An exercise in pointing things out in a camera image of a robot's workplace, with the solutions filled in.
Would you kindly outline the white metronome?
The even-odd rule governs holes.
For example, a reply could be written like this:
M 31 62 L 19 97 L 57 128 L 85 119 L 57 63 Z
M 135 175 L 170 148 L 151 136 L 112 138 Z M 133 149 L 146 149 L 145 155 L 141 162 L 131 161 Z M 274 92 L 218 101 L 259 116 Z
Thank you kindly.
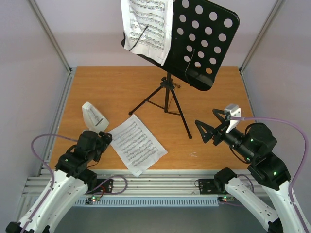
M 104 132 L 109 125 L 109 121 L 104 115 L 90 102 L 85 102 L 82 106 L 84 123 L 91 131 Z

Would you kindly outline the black music stand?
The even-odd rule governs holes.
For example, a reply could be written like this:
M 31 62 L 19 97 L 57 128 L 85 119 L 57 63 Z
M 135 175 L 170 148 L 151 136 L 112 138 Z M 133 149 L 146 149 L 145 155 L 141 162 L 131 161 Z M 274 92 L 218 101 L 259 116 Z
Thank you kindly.
M 165 64 L 138 56 L 166 71 L 159 86 L 166 90 L 166 98 L 176 96 L 173 77 L 208 91 L 239 25 L 235 12 L 208 0 L 173 0 L 172 41 Z

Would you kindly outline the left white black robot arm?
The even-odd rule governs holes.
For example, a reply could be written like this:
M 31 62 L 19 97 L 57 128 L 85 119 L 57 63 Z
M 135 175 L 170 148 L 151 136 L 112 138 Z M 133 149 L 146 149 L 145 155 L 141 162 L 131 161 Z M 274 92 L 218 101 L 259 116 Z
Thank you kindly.
M 10 222 L 7 233 L 52 233 L 74 203 L 97 190 L 97 174 L 88 163 L 98 162 L 112 142 L 105 132 L 83 131 L 75 144 L 60 156 L 51 179 L 27 213 Z

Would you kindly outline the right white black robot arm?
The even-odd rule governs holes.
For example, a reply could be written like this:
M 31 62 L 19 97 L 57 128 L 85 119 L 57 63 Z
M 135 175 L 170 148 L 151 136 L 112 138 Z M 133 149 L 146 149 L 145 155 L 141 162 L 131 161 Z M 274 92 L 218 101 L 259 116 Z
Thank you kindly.
M 214 175 L 217 191 L 235 197 L 262 225 L 268 233 L 309 233 L 308 223 L 294 193 L 294 183 L 309 153 L 309 140 L 297 125 L 268 117 L 242 117 L 236 104 L 224 110 L 213 109 L 220 121 L 216 128 L 195 121 L 204 143 L 212 140 L 214 145 L 225 142 L 230 150 L 241 155 L 240 160 L 248 165 L 251 176 L 264 189 L 273 208 L 247 189 L 238 175 L 226 167 Z M 305 143 L 303 158 L 292 177 L 286 164 L 273 153 L 277 139 L 264 121 L 284 123 L 297 129 Z

